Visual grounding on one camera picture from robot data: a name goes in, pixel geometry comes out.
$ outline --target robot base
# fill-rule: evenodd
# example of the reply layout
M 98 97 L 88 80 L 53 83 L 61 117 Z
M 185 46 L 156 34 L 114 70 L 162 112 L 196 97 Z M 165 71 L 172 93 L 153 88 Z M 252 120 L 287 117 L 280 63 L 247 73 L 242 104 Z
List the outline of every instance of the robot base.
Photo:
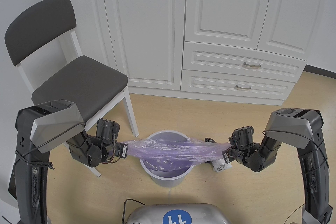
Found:
M 145 205 L 134 210 L 127 224 L 231 224 L 210 204 Z

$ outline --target dark baseboard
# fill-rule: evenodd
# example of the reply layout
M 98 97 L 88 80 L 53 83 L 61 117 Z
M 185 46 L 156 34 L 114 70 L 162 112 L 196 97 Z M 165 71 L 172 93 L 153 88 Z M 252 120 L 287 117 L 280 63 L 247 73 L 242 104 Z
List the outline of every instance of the dark baseboard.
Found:
M 334 73 L 332 71 L 324 70 L 322 68 L 314 67 L 314 66 L 311 66 L 311 65 L 308 65 L 308 64 L 304 68 L 304 71 L 309 72 L 309 73 L 318 74 L 318 75 L 324 75 L 324 76 L 327 76 L 329 78 L 336 79 L 336 73 Z

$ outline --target chair seat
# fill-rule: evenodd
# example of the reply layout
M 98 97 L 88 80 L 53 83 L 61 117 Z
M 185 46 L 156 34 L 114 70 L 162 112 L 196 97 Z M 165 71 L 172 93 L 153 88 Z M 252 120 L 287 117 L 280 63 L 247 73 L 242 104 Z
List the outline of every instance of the chair seat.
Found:
M 62 99 L 74 102 L 83 120 L 88 121 L 118 95 L 127 82 L 124 74 L 80 56 L 37 88 L 31 100 L 34 105 Z

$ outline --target gray plastic bucket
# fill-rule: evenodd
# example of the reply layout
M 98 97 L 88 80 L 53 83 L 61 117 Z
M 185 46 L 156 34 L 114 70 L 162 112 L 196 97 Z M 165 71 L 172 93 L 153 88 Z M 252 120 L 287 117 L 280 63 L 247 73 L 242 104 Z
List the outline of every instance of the gray plastic bucket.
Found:
M 153 140 L 165 140 L 165 141 L 175 141 L 175 142 L 185 142 L 187 141 L 187 136 L 172 130 L 164 130 L 156 132 L 152 135 L 149 135 L 147 139 Z M 174 187 L 180 184 L 184 177 L 191 171 L 193 168 L 186 167 L 184 169 L 176 170 L 176 171 L 154 171 L 146 166 L 144 161 L 140 159 L 141 166 L 144 170 L 151 176 L 153 181 L 162 187 Z

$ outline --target cabinet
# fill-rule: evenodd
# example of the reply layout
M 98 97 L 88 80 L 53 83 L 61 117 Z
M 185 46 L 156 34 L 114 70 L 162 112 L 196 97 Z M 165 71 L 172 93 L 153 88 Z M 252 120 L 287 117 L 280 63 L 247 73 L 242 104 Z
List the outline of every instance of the cabinet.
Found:
M 83 52 L 126 74 L 131 93 L 274 105 L 305 67 L 324 4 L 71 1 Z

